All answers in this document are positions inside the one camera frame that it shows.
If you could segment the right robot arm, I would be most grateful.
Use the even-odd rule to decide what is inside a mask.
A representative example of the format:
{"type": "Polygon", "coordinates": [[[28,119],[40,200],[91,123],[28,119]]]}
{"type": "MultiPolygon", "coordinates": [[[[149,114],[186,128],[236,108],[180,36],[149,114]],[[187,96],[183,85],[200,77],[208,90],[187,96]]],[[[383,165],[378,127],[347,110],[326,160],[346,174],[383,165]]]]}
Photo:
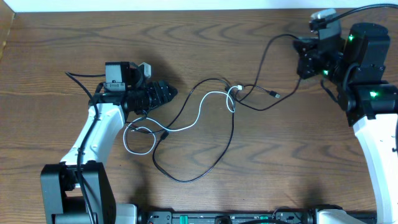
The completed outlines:
{"type": "Polygon", "coordinates": [[[388,30],[357,23],[344,39],[339,22],[313,22],[310,29],[316,37],[294,41],[297,73],[302,79],[323,75],[336,86],[332,99],[345,112],[366,159],[376,221],[397,223],[397,87],[382,79],[388,30]]]}

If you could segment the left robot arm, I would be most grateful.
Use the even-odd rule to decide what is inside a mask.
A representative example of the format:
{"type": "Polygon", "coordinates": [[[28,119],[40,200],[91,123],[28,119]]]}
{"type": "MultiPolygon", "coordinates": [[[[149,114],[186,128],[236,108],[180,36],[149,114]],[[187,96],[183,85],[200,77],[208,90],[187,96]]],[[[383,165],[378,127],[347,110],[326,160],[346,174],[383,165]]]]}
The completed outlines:
{"type": "Polygon", "coordinates": [[[166,81],[151,81],[147,63],[107,62],[105,81],[89,95],[88,118],[69,152],[47,164],[40,182],[47,223],[142,223],[134,204],[116,203],[105,165],[130,112],[148,112],[177,95],[166,81]]]}

